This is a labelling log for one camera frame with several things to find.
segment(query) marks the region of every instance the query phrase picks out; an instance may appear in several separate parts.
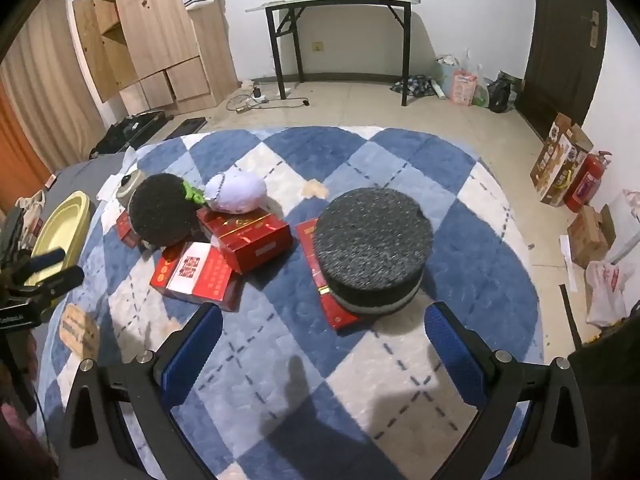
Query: curtain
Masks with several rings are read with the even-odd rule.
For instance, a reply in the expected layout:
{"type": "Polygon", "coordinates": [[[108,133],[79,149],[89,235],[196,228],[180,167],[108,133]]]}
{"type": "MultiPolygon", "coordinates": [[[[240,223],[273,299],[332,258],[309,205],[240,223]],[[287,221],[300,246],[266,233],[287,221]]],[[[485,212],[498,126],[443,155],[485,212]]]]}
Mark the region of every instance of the curtain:
{"type": "Polygon", "coordinates": [[[50,172],[88,160],[104,136],[82,77],[66,0],[41,0],[0,65],[18,122],[50,172]]]}
{"type": "Polygon", "coordinates": [[[7,213],[18,198],[33,196],[41,189],[49,178],[49,171],[24,136],[2,83],[0,144],[0,209],[7,213]]]}

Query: screw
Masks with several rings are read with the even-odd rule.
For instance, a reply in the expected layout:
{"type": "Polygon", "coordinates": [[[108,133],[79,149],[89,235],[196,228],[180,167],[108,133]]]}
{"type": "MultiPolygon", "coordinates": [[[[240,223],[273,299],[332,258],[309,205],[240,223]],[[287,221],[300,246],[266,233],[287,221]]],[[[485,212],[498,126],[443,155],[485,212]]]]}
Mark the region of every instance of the screw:
{"type": "Polygon", "coordinates": [[[80,363],[80,369],[83,372],[88,372],[89,370],[91,370],[91,368],[94,367],[94,360],[93,359],[84,359],[81,363],[80,363]]]}
{"type": "Polygon", "coordinates": [[[556,359],[556,364],[559,368],[562,368],[562,370],[568,370],[570,366],[569,361],[564,357],[559,357],[558,359],[556,359]]]}
{"type": "Polygon", "coordinates": [[[498,359],[498,361],[500,361],[501,363],[508,363],[512,359],[511,354],[506,350],[498,350],[495,353],[495,358],[498,359]]]}
{"type": "Polygon", "coordinates": [[[136,361],[140,364],[148,363],[154,358],[154,353],[151,350],[145,350],[142,354],[136,355],[136,361]]]}

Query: wooden cabinet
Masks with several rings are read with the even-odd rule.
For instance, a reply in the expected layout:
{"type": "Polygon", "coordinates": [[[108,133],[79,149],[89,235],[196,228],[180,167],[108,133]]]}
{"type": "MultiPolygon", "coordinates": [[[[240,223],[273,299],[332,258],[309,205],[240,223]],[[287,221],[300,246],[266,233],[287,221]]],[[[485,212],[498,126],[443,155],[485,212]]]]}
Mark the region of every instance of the wooden cabinet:
{"type": "Polygon", "coordinates": [[[177,101],[209,93],[209,84],[199,57],[166,70],[177,101]]]}
{"type": "Polygon", "coordinates": [[[213,2],[189,12],[200,47],[200,59],[209,81],[211,93],[220,104],[238,90],[238,77],[226,36],[222,9],[213,2]]]}
{"type": "Polygon", "coordinates": [[[219,105],[238,88],[218,2],[75,0],[78,34],[100,99],[120,92],[129,113],[219,105]]]}
{"type": "Polygon", "coordinates": [[[145,77],[140,81],[140,84],[145,92],[146,102],[149,104],[149,108],[158,108],[173,104],[174,96],[171,94],[164,70],[145,77]]]}
{"type": "Polygon", "coordinates": [[[116,0],[133,65],[143,78],[196,57],[198,44],[181,0],[116,0]]]}
{"type": "Polygon", "coordinates": [[[74,0],[72,6],[84,59],[104,103],[139,79],[115,0],[74,0]]]}

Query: white plush toy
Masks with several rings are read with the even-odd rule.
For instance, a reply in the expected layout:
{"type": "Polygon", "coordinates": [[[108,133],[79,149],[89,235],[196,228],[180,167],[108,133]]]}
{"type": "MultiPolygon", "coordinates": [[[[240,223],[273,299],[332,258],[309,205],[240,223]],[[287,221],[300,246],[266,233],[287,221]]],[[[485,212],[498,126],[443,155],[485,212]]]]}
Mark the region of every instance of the white plush toy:
{"type": "Polygon", "coordinates": [[[241,214],[264,206],[267,185],[253,173],[231,167],[214,176],[204,188],[204,199],[214,211],[241,214]]]}

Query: red gift box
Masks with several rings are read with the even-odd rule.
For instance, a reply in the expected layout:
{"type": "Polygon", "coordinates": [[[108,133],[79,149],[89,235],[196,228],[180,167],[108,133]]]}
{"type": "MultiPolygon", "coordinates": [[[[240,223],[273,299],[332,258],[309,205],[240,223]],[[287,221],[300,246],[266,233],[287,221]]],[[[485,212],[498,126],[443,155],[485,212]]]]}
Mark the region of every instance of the red gift box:
{"type": "Polygon", "coordinates": [[[296,226],[298,232],[298,238],[302,245],[302,250],[305,251],[306,262],[311,268],[311,274],[314,279],[314,283],[318,288],[320,294],[320,303],[322,310],[326,316],[326,320],[334,330],[345,328],[358,321],[358,317],[354,316],[351,312],[345,310],[334,297],[331,295],[331,291],[326,284],[322,272],[320,272],[320,265],[318,259],[314,253],[314,231],[316,230],[317,218],[307,220],[296,226]]]}
{"type": "Polygon", "coordinates": [[[289,224],[264,209],[230,215],[202,208],[198,218],[211,244],[240,274],[254,270],[293,244],[289,224]]]}
{"type": "Polygon", "coordinates": [[[199,242],[177,244],[169,249],[162,253],[156,266],[150,282],[153,287],[178,300],[197,304],[211,301],[229,312],[238,309],[240,276],[219,250],[199,242]]]}
{"type": "Polygon", "coordinates": [[[118,216],[118,219],[116,220],[116,226],[118,229],[118,238],[120,238],[122,243],[124,243],[127,247],[135,249],[140,244],[140,236],[137,235],[131,227],[129,215],[126,211],[123,211],[122,214],[118,216]]]}

